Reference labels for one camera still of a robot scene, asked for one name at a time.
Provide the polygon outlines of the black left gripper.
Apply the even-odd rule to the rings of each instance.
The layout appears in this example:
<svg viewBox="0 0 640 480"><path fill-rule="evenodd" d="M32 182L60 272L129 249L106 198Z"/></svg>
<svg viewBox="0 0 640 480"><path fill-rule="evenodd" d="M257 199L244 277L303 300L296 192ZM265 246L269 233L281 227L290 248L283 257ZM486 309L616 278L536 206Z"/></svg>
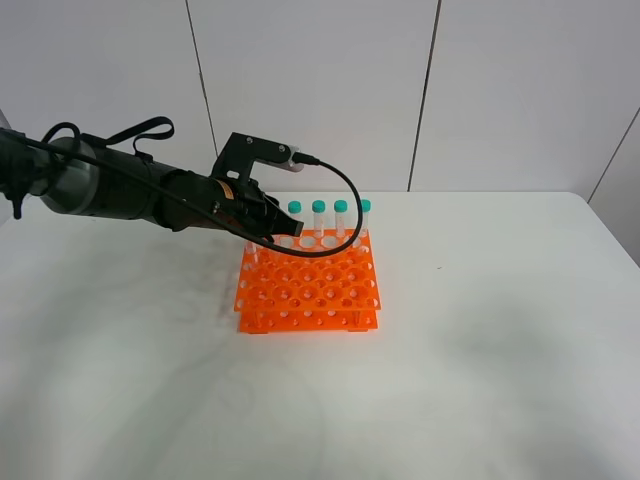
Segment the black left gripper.
<svg viewBox="0 0 640 480"><path fill-rule="evenodd" d="M161 186L181 201L186 200L255 237L270 242L280 236L293 237L288 235L290 218L277 199L269 195L246 198L246 192L233 178L176 170L163 177ZM159 200L159 221L175 232L189 227L221 230L214 222L165 196Z"/></svg>

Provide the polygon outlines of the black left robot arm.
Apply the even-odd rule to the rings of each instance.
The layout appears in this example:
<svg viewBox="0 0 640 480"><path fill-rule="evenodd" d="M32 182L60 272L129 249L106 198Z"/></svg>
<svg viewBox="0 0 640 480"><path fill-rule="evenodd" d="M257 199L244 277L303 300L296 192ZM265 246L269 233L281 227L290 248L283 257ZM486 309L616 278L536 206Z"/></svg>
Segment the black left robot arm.
<svg viewBox="0 0 640 480"><path fill-rule="evenodd" d="M165 123L157 117L109 139L74 130L41 142L1 131L1 192L15 218L26 196L59 214L144 220L174 232L186 228L237 228L273 240L297 237L303 224L252 178L255 163L295 170L294 148L234 133L208 176L157 162L145 152L118 151L115 144L147 137Z"/></svg>

